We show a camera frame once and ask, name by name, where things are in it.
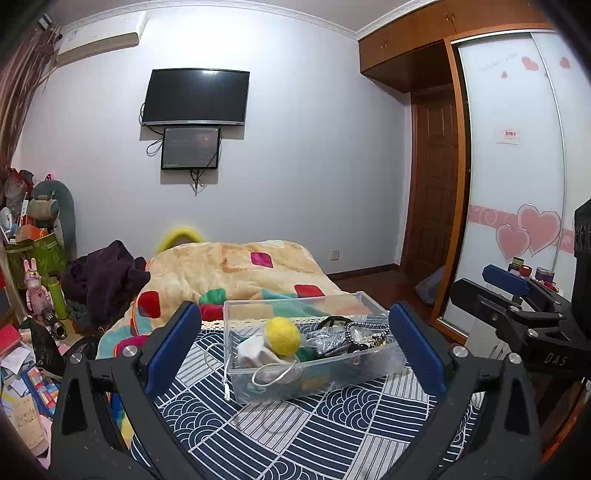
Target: paper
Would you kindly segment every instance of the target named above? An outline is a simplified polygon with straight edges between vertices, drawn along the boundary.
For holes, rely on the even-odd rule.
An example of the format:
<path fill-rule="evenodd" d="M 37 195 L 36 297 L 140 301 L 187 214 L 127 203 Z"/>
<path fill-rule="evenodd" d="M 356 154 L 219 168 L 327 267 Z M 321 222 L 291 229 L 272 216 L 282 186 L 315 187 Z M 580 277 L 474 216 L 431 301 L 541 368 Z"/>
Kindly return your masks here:
<path fill-rule="evenodd" d="M 18 371 L 22 367 L 22 363 L 25 361 L 25 358 L 29 356 L 29 350 L 22 346 L 17 346 L 12 352 L 10 352 L 7 356 L 2 359 L 2 365 L 7 370 L 18 374 Z"/>
<path fill-rule="evenodd" d="M 28 392 L 29 390 L 27 384 L 23 381 L 22 378 L 13 380 L 10 386 L 14 388 L 14 390 L 16 390 L 20 396 L 23 396 L 25 392 Z"/>
<path fill-rule="evenodd" d="M 12 406 L 12 423 L 14 423 L 21 438 L 31 450 L 45 440 L 39 422 L 39 414 L 32 396 L 27 395 L 14 403 Z"/>

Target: cabinet door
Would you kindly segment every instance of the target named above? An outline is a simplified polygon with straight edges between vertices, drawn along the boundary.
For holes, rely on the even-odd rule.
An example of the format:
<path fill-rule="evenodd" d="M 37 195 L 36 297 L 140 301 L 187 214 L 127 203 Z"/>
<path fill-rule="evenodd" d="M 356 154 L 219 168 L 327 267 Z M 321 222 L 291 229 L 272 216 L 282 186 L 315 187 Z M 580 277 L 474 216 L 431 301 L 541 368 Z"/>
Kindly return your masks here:
<path fill-rule="evenodd" d="M 386 50 L 382 31 L 378 30 L 359 40 L 359 62 L 361 71 L 365 72 L 386 60 Z"/>
<path fill-rule="evenodd" d="M 427 45 L 454 35 L 456 29 L 445 3 L 436 2 L 411 14 L 415 23 L 419 45 Z"/>
<path fill-rule="evenodd" d="M 384 36 L 386 60 L 421 46 L 412 15 L 406 15 L 381 29 Z"/>
<path fill-rule="evenodd" d="M 512 23 L 543 22 L 528 0 L 445 0 L 458 33 Z"/>

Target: white wall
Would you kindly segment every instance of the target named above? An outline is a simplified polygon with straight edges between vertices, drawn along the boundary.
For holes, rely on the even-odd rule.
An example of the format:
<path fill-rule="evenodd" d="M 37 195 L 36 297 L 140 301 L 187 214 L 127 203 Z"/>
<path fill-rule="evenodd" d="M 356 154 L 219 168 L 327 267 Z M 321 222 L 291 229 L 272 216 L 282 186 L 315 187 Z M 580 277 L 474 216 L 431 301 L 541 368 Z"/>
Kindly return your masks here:
<path fill-rule="evenodd" d="M 24 126 L 22 167 L 72 191 L 78 253 L 119 238 L 151 257 L 186 225 L 211 241 L 301 243 L 327 273 L 392 263 L 405 110 L 360 75 L 357 42 L 244 9 L 148 15 L 138 47 L 53 73 Z M 171 67 L 251 72 L 246 127 L 222 131 L 219 170 L 197 196 L 188 172 L 161 173 L 146 156 L 154 136 L 138 124 L 151 70 Z"/>

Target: wooden floor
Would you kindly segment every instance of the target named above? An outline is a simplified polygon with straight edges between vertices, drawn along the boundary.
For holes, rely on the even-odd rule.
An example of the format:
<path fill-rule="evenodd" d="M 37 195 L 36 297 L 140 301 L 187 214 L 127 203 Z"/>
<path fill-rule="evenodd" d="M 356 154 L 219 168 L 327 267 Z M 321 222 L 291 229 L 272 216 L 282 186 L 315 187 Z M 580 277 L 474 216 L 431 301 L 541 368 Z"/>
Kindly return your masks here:
<path fill-rule="evenodd" d="M 431 316 L 432 308 L 421 301 L 414 291 L 414 284 L 398 271 L 388 270 L 334 282 L 343 291 L 364 291 L 385 309 L 389 309 L 397 301 L 406 300 L 425 322 Z"/>

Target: white cloth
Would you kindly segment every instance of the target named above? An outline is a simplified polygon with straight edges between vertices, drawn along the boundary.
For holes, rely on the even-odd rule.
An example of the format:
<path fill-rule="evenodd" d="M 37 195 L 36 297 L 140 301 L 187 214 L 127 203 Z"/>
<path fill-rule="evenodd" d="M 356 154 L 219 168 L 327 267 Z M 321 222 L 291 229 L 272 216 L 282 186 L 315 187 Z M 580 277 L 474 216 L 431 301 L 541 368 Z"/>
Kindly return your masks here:
<path fill-rule="evenodd" d="M 238 344 L 236 348 L 238 355 L 238 364 L 242 368 L 259 368 L 268 364 L 283 364 L 268 369 L 263 369 L 256 375 L 258 383 L 269 383 L 279 377 L 291 364 L 299 359 L 295 355 L 279 357 L 265 343 L 263 332 L 258 332 Z M 290 383 L 300 376 L 299 368 L 293 368 L 286 376 L 278 380 L 277 383 Z"/>

